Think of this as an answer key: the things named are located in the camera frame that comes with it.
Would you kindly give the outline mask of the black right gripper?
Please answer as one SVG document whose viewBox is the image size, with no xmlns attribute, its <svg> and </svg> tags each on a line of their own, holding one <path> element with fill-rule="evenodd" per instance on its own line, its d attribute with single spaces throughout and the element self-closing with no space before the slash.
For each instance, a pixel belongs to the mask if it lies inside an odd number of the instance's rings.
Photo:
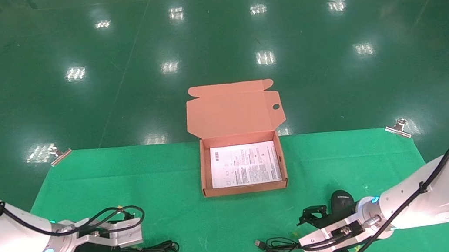
<svg viewBox="0 0 449 252">
<path fill-rule="evenodd" d="M 301 226 L 303 224 L 310 224 L 312 226 L 316 226 L 321 225 L 323 222 L 325 222 L 326 228 L 329 231 L 332 231 L 352 224 L 357 220 L 356 213 L 356 208 L 349 208 L 343 209 L 339 212 L 328 214 L 328 206 L 326 205 L 310 206 L 303 209 L 302 215 L 299 217 L 297 225 Z"/>
</svg>

